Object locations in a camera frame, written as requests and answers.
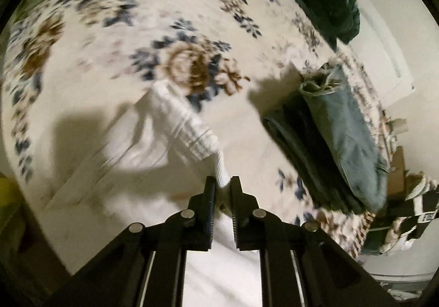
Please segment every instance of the bedsheet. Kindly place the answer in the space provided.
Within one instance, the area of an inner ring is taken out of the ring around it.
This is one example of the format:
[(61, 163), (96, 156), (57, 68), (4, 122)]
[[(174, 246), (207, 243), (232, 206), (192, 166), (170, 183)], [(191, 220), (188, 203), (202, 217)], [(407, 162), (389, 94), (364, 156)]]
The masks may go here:
[[(154, 195), (127, 192), (111, 208), (91, 201), (63, 207), (62, 221), (50, 204), (89, 154), (90, 140), (104, 135), (154, 81), (168, 79), (218, 137), (225, 165), (240, 176), (245, 192), (284, 221), (318, 220), (356, 257), (373, 215), (315, 206), (260, 123), (303, 76), (329, 60), (343, 64), (371, 134), (387, 155), (381, 107), (361, 64), (343, 43), (334, 53), (294, 0), (45, 0), (11, 28), (2, 93), (8, 159), (49, 242), (75, 272), (128, 219), (155, 223), (187, 200), (166, 196), (164, 208), (154, 206)], [(178, 191), (178, 174), (169, 184)], [(153, 212), (147, 206), (155, 207), (154, 219), (146, 218)], [(88, 253), (78, 253), (72, 226), (96, 233), (77, 231), (84, 233), (84, 248), (86, 241), (92, 245)], [(215, 242), (232, 246), (231, 235), (222, 232)], [(203, 276), (217, 283), (215, 273)]]

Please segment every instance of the yellow object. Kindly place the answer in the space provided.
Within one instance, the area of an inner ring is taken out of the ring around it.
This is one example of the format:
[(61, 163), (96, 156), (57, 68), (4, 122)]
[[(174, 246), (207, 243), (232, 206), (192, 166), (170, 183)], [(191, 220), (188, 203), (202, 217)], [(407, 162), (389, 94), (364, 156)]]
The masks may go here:
[(23, 202), (18, 184), (8, 178), (0, 178), (0, 206)]

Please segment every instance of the floral bedsheet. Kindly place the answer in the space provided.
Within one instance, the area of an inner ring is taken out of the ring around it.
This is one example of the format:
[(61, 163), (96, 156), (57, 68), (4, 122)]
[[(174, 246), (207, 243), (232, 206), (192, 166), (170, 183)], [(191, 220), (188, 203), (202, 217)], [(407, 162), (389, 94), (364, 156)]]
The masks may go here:
[(169, 78), (262, 208), (292, 224), (317, 219), (356, 257), (373, 215), (316, 206), (260, 123), (302, 76), (334, 58), (385, 154), (381, 109), (361, 65), (343, 44), (334, 54), (294, 0), (45, 0), (11, 29), (2, 127), (9, 160), (38, 215), (87, 141)]

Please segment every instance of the silver screw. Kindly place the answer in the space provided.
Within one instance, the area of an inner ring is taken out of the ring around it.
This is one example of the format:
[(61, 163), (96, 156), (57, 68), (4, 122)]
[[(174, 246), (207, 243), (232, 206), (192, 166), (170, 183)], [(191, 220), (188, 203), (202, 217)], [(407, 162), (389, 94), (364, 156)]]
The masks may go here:
[(181, 216), (186, 219), (190, 219), (195, 215), (195, 212), (192, 209), (185, 209), (181, 212)]
[(132, 233), (140, 233), (143, 230), (143, 225), (140, 223), (132, 223), (128, 229)]
[(308, 232), (316, 232), (318, 228), (319, 228), (319, 224), (317, 224), (314, 221), (309, 221), (305, 223), (305, 229)]
[(267, 215), (267, 212), (265, 212), (263, 209), (258, 208), (253, 211), (253, 215), (256, 218), (264, 218)]

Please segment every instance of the bed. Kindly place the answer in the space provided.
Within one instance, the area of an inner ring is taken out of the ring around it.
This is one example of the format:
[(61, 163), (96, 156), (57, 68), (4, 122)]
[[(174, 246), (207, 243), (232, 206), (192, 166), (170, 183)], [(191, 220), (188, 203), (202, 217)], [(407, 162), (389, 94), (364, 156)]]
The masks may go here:
[[(202, 190), (206, 174), (218, 177), (215, 165), (192, 169), (197, 161), (188, 162), (169, 140), (154, 164), (146, 156), (124, 156), (136, 135), (161, 142), (157, 122), (143, 119), (139, 134), (138, 122), (130, 127), (127, 118), (139, 100), (160, 92), (154, 86), (163, 81), (162, 89), (171, 87), (163, 98), (176, 106), (165, 108), (158, 100), (154, 108), (164, 122), (181, 116), (191, 123), (189, 132), (214, 135), (227, 168), (220, 186), (238, 175), (262, 208), (291, 224), (317, 220), (358, 256), (374, 215), (319, 208), (261, 124), (261, 115), (304, 76), (339, 61), (372, 137), (391, 157), (385, 117), (362, 64), (341, 42), (334, 53), (294, 0), (45, 0), (10, 32), (2, 94), (5, 148), (69, 272), (130, 223), (156, 224), (179, 211)], [(109, 151), (96, 159), (96, 142), (111, 138), (115, 128), (123, 145), (110, 147), (108, 140)], [(91, 173), (92, 163), (112, 172), (111, 187), (106, 173)], [(227, 210), (227, 200), (223, 205)], [(230, 219), (217, 219), (214, 258), (188, 256), (185, 299), (258, 304), (258, 293), (245, 293), (259, 290), (258, 257), (234, 251)], [(231, 277), (231, 270), (240, 275)]]

